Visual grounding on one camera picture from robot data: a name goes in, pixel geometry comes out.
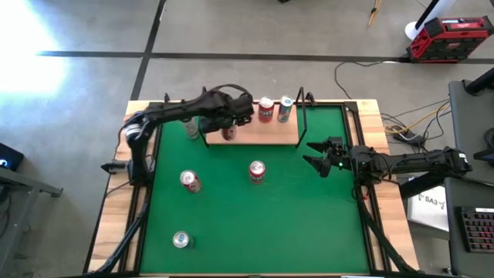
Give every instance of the green table surface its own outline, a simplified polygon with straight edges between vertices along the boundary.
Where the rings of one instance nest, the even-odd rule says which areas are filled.
[[[298,110],[302,123],[301,109]],[[353,176],[334,168],[320,178],[303,154],[309,141],[345,137],[339,107],[307,108],[298,149],[282,145],[213,145],[188,139],[179,122],[164,125],[157,158],[141,273],[368,273],[364,240],[351,197]],[[249,179],[266,164],[261,185]],[[183,170],[203,188],[188,192]],[[194,246],[174,247],[177,231]]]

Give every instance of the can lid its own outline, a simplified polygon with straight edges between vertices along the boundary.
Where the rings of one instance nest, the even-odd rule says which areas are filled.
[[[283,96],[283,97],[281,97],[280,103],[283,106],[287,106],[287,107],[292,106],[293,105],[293,98],[288,97],[288,96]]]
[[[178,248],[184,248],[189,242],[188,234],[184,231],[176,232],[173,236],[173,245]]]
[[[180,182],[184,185],[189,185],[195,180],[195,173],[190,170],[185,170],[180,174]]]
[[[255,175],[264,173],[266,166],[261,161],[254,161],[250,164],[250,171]]]
[[[259,105],[265,108],[270,108],[271,106],[274,105],[274,101],[268,97],[262,97],[261,100],[259,101]]]

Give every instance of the concrete floor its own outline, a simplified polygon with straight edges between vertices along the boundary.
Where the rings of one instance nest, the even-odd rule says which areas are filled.
[[[384,0],[367,29],[371,0],[169,0],[155,52],[401,56],[406,23],[424,8],[412,0]],[[0,141],[25,154],[22,173],[65,191],[42,196],[32,231],[12,262],[12,276],[80,274],[113,157],[117,130],[141,59],[33,56],[37,51],[143,52],[158,0],[13,1],[0,3]],[[490,15],[488,0],[457,0],[449,15]],[[474,58],[494,58],[494,39]],[[140,100],[196,97],[202,86],[237,83],[255,97],[294,95],[300,86],[317,98],[343,99],[333,80],[338,63],[151,59]],[[449,80],[475,79],[492,65],[340,67],[338,80],[354,98],[378,99],[381,112],[399,114],[448,97]],[[428,110],[401,117],[412,123]],[[428,148],[454,146],[450,116],[445,136]],[[431,134],[438,134],[434,126]],[[411,149],[390,144],[394,154]],[[412,231],[421,269],[447,267],[448,244]]]

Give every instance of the black desk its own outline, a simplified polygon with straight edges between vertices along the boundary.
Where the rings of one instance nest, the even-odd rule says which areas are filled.
[[[473,159],[473,154],[486,149],[484,133],[494,127],[494,91],[479,97],[466,93],[461,82],[450,82],[453,127],[456,147],[465,152],[473,171],[466,177],[494,184],[494,168],[485,161]],[[491,278],[493,254],[476,254],[465,251],[462,236],[453,212],[454,207],[474,206],[494,208],[494,187],[474,182],[445,180],[448,200],[449,249],[455,273],[475,278]]]

